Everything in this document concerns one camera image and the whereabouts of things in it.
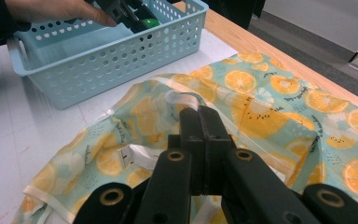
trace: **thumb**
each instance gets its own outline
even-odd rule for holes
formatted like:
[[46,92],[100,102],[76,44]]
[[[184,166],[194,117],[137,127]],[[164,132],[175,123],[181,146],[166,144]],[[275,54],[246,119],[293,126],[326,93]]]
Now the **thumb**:
[[117,24],[112,17],[106,15],[100,8],[94,7],[85,1],[81,1],[79,11],[77,12],[79,18],[96,21],[104,26],[115,27]]

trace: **blue plastic basket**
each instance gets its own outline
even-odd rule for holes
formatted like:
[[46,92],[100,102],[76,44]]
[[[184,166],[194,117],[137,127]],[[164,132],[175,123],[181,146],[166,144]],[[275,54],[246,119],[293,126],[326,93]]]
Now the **blue plastic basket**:
[[208,6],[187,0],[183,12],[144,0],[161,25],[133,34],[123,24],[50,21],[7,41],[15,73],[27,76],[59,109],[174,62],[200,48]]

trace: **green object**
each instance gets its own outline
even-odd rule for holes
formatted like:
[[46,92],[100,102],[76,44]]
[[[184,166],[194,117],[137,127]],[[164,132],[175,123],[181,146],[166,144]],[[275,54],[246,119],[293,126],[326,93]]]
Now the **green object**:
[[148,29],[156,27],[159,25],[159,21],[155,19],[145,19],[142,22],[146,25]]

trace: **gray floor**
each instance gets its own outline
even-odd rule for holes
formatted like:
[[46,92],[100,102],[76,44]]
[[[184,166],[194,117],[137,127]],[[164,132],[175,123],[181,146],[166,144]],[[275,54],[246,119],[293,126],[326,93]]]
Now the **gray floor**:
[[358,71],[348,64],[354,52],[265,11],[248,31],[358,96]]

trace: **person's arm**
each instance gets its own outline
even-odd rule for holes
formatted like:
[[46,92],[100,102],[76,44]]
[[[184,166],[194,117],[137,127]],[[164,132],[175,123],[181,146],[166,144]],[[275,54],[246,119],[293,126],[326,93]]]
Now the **person's arm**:
[[16,31],[27,31],[32,22],[84,18],[105,26],[116,23],[101,9],[84,0],[0,0],[0,45]]

